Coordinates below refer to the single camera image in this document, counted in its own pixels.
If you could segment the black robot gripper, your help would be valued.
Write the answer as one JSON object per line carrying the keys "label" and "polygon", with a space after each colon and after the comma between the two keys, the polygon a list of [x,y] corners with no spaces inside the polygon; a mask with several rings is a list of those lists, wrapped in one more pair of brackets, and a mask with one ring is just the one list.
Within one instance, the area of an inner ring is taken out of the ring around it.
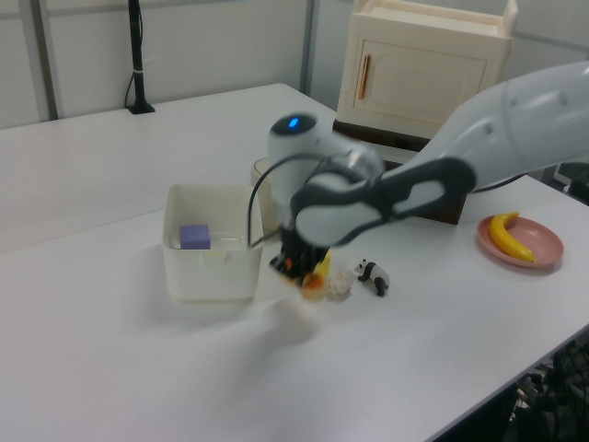
{"label": "black robot gripper", "polygon": [[269,265],[282,277],[304,282],[312,276],[324,276],[324,265],[329,249],[313,246],[300,237],[294,227],[281,227],[281,254]]}

